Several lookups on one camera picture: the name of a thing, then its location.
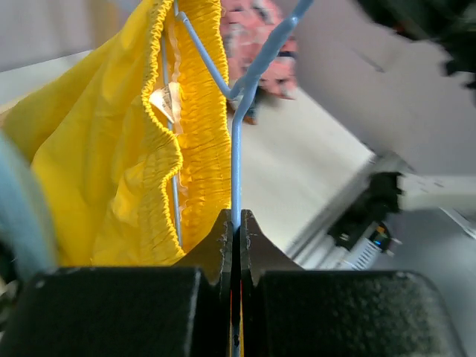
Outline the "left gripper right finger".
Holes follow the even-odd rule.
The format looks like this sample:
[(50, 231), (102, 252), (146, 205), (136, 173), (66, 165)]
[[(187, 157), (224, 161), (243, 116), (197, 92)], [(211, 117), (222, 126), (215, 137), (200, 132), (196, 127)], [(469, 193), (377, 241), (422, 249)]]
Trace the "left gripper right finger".
[(440, 293), (412, 271), (307, 271), (242, 212), (244, 356), (463, 356)]

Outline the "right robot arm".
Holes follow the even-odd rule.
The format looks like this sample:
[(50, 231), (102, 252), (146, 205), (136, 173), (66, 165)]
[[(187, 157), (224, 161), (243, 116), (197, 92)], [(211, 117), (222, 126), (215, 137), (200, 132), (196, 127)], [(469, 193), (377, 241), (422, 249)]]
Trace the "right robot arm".
[(415, 170), (404, 209), (475, 209), (473, 1), (314, 1), (296, 35), (301, 86)]

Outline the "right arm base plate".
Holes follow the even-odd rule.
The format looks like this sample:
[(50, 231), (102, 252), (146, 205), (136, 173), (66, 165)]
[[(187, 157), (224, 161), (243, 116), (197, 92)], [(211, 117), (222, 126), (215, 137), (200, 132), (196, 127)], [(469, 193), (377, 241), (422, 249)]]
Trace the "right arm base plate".
[(345, 210), (327, 233), (335, 244), (351, 250), (373, 223), (382, 223), (388, 214), (399, 213), (398, 172), (374, 173), (367, 188)]

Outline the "yellow shorts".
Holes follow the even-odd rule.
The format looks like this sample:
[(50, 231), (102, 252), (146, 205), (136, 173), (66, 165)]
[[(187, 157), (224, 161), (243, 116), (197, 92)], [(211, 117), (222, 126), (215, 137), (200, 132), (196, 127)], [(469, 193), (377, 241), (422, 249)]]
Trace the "yellow shorts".
[(63, 266), (171, 265), (230, 206), (226, 100), (172, 1), (141, 2), (3, 130), (39, 179)]

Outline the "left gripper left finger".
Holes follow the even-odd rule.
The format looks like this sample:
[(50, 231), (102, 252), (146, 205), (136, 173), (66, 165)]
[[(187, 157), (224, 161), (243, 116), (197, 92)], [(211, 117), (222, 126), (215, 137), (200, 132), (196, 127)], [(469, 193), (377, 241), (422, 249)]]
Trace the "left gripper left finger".
[(59, 268), (23, 289), (3, 356), (229, 356), (230, 213), (168, 267)]

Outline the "pink patterned shorts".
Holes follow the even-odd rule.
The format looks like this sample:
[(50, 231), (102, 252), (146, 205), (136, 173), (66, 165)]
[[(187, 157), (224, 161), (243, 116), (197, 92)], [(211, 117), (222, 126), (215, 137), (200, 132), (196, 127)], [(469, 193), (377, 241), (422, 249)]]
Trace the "pink patterned shorts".
[[(280, 8), (274, 1), (222, 1), (220, 34), (228, 60), (229, 86), (244, 76), (256, 59), (271, 32), (283, 21)], [(297, 80), (295, 63), (298, 52), (296, 39), (290, 36), (277, 57), (261, 75), (257, 93), (244, 121), (256, 124), (256, 108), (260, 94), (270, 94), (291, 100)]]

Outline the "blue hanger of yellow shorts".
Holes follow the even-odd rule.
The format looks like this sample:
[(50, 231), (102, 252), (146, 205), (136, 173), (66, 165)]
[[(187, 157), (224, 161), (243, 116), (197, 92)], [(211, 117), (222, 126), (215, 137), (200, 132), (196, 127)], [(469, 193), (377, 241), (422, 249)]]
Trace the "blue hanger of yellow shorts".
[(225, 83), (224, 78), (219, 73), (218, 68), (215, 66), (185, 12), (180, 11), (176, 3), (173, 4), (174, 18), (184, 24), (193, 44), (196, 46), (199, 56), (202, 58), (203, 63), (221, 93), (229, 100), (236, 98), (240, 94), (242, 95), (242, 99), (233, 116), (231, 128), (231, 225), (233, 228), (234, 242), (239, 241), (239, 231), (242, 224), (242, 122), (255, 97), (259, 79), (265, 73), (272, 60), (277, 57), (279, 50), (291, 36), (293, 30), (312, 4), (312, 0), (300, 0), (297, 3), (293, 11), (270, 33), (260, 52), (257, 54), (257, 57), (250, 64), (246, 73), (237, 80), (233, 87), (229, 87)]

